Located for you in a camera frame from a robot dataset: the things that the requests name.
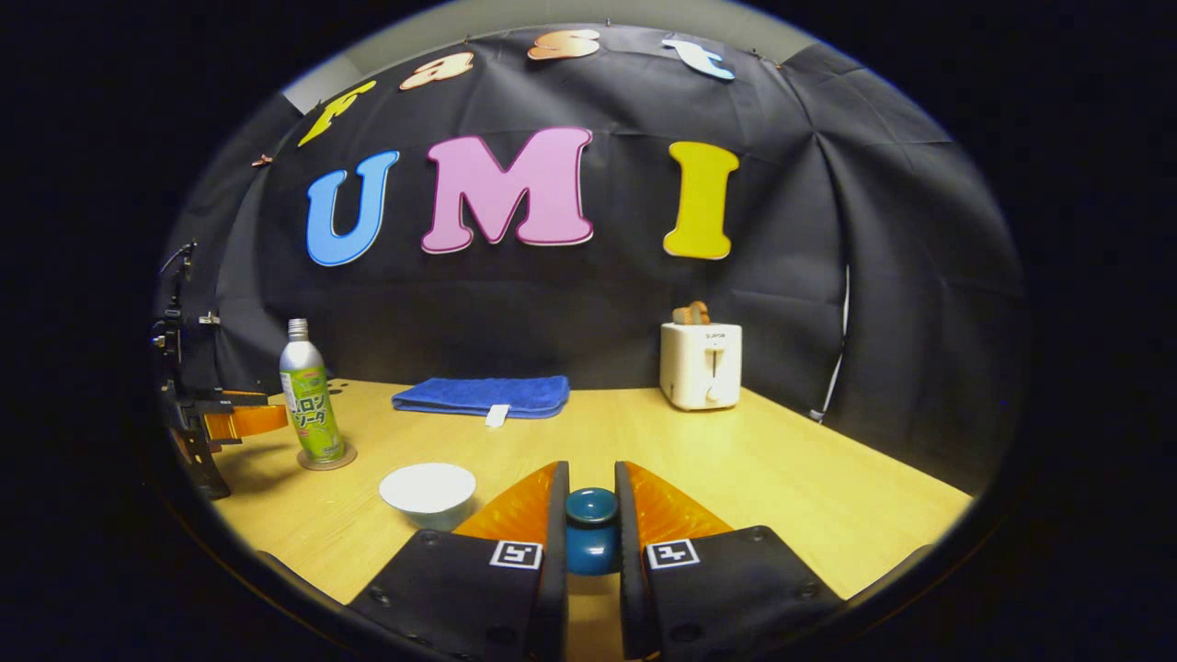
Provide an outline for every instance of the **pink letter m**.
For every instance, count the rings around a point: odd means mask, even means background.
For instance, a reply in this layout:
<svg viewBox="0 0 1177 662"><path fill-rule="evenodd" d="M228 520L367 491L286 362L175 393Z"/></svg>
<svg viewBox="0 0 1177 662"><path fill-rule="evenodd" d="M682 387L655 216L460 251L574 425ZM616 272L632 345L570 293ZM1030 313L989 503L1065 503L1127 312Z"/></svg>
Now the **pink letter m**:
<svg viewBox="0 0 1177 662"><path fill-rule="evenodd" d="M434 145L438 164L433 229L421 238L427 253L452 253L468 246L474 233L461 221L466 199L483 236L498 244L524 193L527 218L516 229L524 244L568 246L592 238L592 224L580 214L580 151L592 132L576 126L537 131L504 171L477 135Z"/></svg>

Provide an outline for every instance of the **blue towel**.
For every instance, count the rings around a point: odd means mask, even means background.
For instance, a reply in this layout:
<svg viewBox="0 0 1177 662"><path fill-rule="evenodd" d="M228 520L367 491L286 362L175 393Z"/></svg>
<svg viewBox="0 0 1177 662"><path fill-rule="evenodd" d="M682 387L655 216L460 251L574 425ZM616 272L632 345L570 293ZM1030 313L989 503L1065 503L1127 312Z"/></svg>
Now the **blue towel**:
<svg viewBox="0 0 1177 662"><path fill-rule="evenodd" d="M432 378L392 396L392 406L406 411L486 416L491 405L508 404L507 418L548 418L568 400L568 378L441 379Z"/></svg>

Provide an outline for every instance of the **wooden table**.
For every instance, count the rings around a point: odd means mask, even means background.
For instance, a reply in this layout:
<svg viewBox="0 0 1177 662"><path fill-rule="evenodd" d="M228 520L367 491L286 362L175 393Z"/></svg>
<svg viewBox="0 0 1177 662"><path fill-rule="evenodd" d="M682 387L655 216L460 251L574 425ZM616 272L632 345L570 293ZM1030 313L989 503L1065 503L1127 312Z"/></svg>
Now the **wooden table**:
<svg viewBox="0 0 1177 662"><path fill-rule="evenodd" d="M540 466L568 461L571 489L613 489L632 461L736 529L771 527L840 596L938 539L970 503L959 490L747 389L734 408L684 412L657 389L573 391L553 418L395 411L407 386L335 379L340 433L359 452L332 471L299 466L287 426L214 456L233 490L215 503L245 542L351 602L414 528L380 499L394 469L448 462L484 504ZM282 396L271 398L282 404ZM568 660L621 660L618 575L570 576Z"/></svg>

